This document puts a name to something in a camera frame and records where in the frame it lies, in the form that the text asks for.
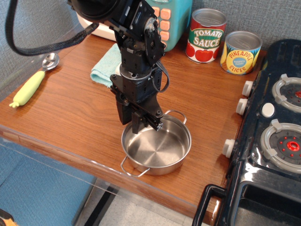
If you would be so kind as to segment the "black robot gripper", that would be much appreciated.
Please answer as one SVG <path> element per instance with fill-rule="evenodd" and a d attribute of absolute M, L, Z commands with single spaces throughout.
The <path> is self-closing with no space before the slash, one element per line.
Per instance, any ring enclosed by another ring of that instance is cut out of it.
<path fill-rule="evenodd" d="M 163 111 L 157 101 L 161 88 L 162 70 L 153 68 L 150 77 L 133 82 L 123 76 L 113 74 L 111 91 L 115 94 L 120 122 L 125 125 L 132 121 L 132 132 L 138 134 L 151 126 L 156 131 L 163 127 Z"/>

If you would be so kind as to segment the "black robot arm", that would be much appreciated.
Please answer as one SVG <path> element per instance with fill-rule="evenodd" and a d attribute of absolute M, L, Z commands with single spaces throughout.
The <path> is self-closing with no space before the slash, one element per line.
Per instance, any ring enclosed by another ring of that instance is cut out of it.
<path fill-rule="evenodd" d="M 119 119 L 131 123 L 137 134 L 143 127 L 156 131 L 163 126 L 163 112 L 157 94 L 166 91 L 170 81 L 161 86 L 167 70 L 160 59 L 165 45 L 158 34 L 154 9 L 144 0 L 70 0 L 72 9 L 92 22 L 90 30 L 99 24 L 115 33 L 121 52 L 119 75 L 111 75 L 111 91 L 115 94 Z"/>

